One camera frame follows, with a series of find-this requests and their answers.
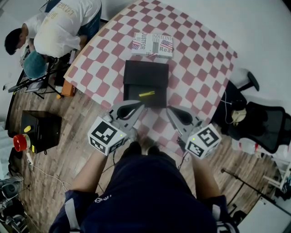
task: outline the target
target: orange box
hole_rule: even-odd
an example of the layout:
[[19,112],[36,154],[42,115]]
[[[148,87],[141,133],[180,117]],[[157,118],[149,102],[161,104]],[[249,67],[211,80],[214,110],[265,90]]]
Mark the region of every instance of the orange box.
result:
[[65,80],[61,94],[64,96],[74,96],[75,87],[72,84],[70,84],[67,80]]

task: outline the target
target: black box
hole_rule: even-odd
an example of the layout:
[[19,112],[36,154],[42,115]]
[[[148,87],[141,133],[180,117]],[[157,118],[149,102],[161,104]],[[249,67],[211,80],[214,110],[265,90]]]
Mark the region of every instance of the black box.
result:
[[[123,88],[124,100],[139,100],[145,107],[167,107],[169,65],[146,61],[126,61]],[[140,97],[154,91],[154,95]]]
[[62,118],[47,111],[22,111],[21,134],[31,126],[29,136],[30,149],[39,153],[59,144]]

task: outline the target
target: white curtain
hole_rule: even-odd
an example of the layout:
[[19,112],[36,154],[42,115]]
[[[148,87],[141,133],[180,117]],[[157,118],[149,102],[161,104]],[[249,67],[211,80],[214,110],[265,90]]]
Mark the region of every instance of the white curtain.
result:
[[13,138],[8,136],[8,131],[5,130],[5,123],[0,122],[0,180],[9,178],[7,175],[8,160],[13,147]]

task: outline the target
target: black hair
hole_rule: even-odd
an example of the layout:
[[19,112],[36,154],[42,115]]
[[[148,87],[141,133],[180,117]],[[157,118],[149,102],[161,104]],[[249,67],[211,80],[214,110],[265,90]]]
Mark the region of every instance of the black hair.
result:
[[13,55],[15,54],[15,51],[17,49],[17,45],[19,43],[19,37],[20,34],[22,33],[21,28],[17,28],[10,32],[5,39],[5,49],[6,51],[10,54]]

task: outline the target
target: red and white checkered tablecloth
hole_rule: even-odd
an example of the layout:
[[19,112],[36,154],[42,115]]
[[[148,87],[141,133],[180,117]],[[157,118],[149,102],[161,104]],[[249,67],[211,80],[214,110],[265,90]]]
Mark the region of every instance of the red and white checkered tablecloth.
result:
[[[135,32],[173,37],[173,58],[132,56]],[[237,58],[228,44],[199,21],[157,0],[138,0],[105,25],[72,64],[65,78],[103,107],[123,100],[126,60],[169,64],[169,105],[191,108],[209,123],[221,100]],[[177,132],[165,109],[148,109],[135,124],[148,135],[181,155]]]

